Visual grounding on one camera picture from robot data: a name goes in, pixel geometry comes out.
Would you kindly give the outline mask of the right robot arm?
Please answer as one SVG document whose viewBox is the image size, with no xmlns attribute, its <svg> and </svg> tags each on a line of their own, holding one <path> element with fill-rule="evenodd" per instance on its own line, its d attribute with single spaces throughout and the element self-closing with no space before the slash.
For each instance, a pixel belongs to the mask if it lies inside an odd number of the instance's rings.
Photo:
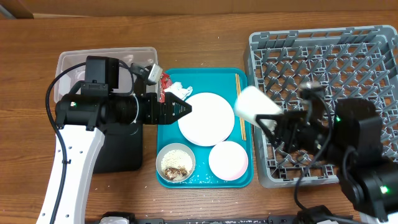
<svg viewBox="0 0 398 224">
<path fill-rule="evenodd" d="M 303 176 L 318 161 L 338 166 L 341 191 L 358 212 L 380 223 L 397 213 L 397 164 L 382 153 L 382 118 L 372 102 L 343 99 L 332 113 L 312 99 L 306 111 L 257 114 L 255 122 L 272 146 L 313 155 Z"/>
</svg>

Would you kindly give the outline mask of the red snack wrapper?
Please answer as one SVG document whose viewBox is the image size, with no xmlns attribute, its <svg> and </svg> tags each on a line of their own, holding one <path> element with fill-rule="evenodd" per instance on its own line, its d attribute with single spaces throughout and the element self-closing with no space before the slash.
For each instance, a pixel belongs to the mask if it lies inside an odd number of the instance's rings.
<svg viewBox="0 0 398 224">
<path fill-rule="evenodd" d="M 172 80 L 170 75 L 166 73 L 162 73 L 160 76 L 160 96 L 159 96 L 159 101 L 161 103 L 165 102 L 165 90 L 172 86 Z"/>
</svg>

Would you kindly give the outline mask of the white tissue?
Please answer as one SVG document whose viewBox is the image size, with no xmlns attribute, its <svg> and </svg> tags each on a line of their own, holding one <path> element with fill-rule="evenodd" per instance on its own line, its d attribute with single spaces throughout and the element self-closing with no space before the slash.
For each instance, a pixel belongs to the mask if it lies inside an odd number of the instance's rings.
<svg viewBox="0 0 398 224">
<path fill-rule="evenodd" d="M 189 86 L 187 88 L 184 88 L 180 82 L 175 82 L 175 83 L 172 83 L 164 91 L 166 93 L 172 93 L 184 101 L 192 94 L 193 87 Z"/>
</svg>

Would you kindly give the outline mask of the white round plate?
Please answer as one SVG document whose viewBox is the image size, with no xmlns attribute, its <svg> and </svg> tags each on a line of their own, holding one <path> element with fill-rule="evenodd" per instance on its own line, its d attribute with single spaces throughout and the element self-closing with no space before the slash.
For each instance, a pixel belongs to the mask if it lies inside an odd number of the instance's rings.
<svg viewBox="0 0 398 224">
<path fill-rule="evenodd" d="M 188 141 L 214 146 L 232 133 L 235 115 L 226 99 L 214 93 L 197 93 L 186 102 L 192 111 L 178 120 L 178 127 Z"/>
</svg>

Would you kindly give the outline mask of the white cup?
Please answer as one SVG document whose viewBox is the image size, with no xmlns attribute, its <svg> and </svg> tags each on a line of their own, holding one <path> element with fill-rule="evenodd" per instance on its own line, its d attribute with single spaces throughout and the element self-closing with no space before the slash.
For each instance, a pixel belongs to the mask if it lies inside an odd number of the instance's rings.
<svg viewBox="0 0 398 224">
<path fill-rule="evenodd" d="M 283 113 L 280 106 L 255 86 L 248 86 L 240 93 L 234 103 L 233 111 L 236 116 L 257 128 L 260 128 L 260 125 L 256 122 L 257 115 L 279 115 Z"/>
</svg>

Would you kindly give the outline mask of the pink bowl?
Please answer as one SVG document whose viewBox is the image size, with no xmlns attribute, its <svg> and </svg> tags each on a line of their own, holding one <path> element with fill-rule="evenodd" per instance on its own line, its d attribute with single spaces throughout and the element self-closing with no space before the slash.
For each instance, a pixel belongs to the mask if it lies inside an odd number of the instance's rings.
<svg viewBox="0 0 398 224">
<path fill-rule="evenodd" d="M 217 178 L 232 181 L 243 176 L 248 168 L 249 159 L 240 144 L 223 141 L 212 148 L 208 162 L 210 170 Z"/>
</svg>

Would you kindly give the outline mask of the grey bowl with food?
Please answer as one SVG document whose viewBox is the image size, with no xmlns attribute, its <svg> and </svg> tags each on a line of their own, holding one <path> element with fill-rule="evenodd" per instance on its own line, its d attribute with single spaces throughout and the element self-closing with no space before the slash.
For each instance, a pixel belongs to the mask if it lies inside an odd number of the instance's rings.
<svg viewBox="0 0 398 224">
<path fill-rule="evenodd" d="M 196 158 L 188 146 L 172 143 L 158 152 L 155 166 L 163 180 L 173 184 L 180 183 L 189 179 L 193 174 Z"/>
</svg>

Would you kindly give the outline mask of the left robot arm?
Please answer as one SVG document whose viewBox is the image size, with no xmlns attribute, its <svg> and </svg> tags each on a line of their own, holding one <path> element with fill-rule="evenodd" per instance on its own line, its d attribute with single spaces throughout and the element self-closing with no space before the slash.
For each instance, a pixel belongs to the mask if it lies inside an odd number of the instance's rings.
<svg viewBox="0 0 398 224">
<path fill-rule="evenodd" d="M 161 103 L 156 93 L 117 92 L 120 68 L 126 69 L 131 79 L 155 85 L 162 74 L 158 65 L 127 65 L 117 58 L 92 55 L 55 77 L 46 97 L 59 79 L 81 66 L 85 67 L 85 79 L 57 102 L 55 112 L 45 104 L 57 142 L 37 223 L 84 223 L 93 169 L 109 128 L 172 124 L 192 112 L 192 106 L 173 93 L 166 93 Z"/>
</svg>

